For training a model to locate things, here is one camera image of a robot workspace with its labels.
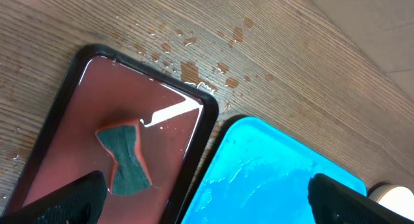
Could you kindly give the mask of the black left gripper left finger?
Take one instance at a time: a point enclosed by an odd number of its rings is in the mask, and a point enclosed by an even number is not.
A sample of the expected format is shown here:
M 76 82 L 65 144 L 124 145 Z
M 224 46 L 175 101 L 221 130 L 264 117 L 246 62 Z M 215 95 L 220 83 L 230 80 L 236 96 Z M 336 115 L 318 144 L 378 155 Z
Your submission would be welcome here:
M 1 217 L 1 224 L 97 224 L 106 195 L 105 177 L 95 170 Z

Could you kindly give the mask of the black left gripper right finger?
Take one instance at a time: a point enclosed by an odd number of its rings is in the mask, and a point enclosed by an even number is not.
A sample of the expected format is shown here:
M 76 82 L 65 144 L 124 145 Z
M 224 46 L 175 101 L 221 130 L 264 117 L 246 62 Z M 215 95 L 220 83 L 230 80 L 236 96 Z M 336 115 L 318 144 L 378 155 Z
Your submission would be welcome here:
M 413 224 L 324 174 L 310 179 L 307 198 L 316 224 Z

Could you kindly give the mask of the pink plate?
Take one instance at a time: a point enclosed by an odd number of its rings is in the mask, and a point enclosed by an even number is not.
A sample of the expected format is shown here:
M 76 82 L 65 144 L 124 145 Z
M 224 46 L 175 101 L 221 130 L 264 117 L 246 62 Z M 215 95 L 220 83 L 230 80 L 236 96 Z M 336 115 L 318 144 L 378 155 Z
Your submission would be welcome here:
M 387 209 L 413 221 L 413 192 L 404 186 L 382 185 L 368 198 Z

